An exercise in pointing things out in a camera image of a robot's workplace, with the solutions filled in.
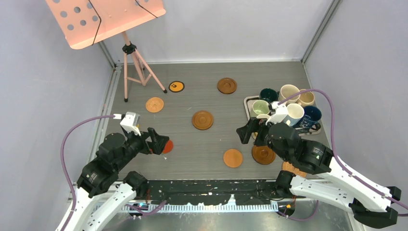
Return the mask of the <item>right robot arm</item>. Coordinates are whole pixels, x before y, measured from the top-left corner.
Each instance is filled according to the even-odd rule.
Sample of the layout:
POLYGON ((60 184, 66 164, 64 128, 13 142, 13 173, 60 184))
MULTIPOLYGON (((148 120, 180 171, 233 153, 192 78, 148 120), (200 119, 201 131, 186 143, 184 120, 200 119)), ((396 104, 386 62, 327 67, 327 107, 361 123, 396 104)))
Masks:
POLYGON ((331 186, 313 183, 282 170, 274 185, 278 196, 303 196, 330 204, 375 229, 397 223, 398 212, 391 205, 400 200, 401 190, 395 186, 383 187, 347 169, 347 165, 322 143, 303 140, 296 129, 285 123, 272 124, 257 118, 250 118, 236 132, 242 144, 247 144, 256 132, 255 146, 266 146, 294 168, 332 183, 331 186))

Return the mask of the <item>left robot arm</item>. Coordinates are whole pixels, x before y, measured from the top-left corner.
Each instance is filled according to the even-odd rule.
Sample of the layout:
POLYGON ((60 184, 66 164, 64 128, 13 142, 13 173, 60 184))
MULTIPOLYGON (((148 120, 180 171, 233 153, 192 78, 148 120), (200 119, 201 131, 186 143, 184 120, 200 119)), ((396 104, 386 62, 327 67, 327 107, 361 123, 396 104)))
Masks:
POLYGON ((119 172, 138 154, 160 155, 169 137, 153 128, 141 134, 133 131, 111 133, 100 144, 96 158, 86 164, 72 191, 71 207, 57 227, 58 231, 100 231, 129 201, 144 198, 149 190, 147 179, 129 172, 116 191, 94 210, 102 196, 118 180, 119 172))

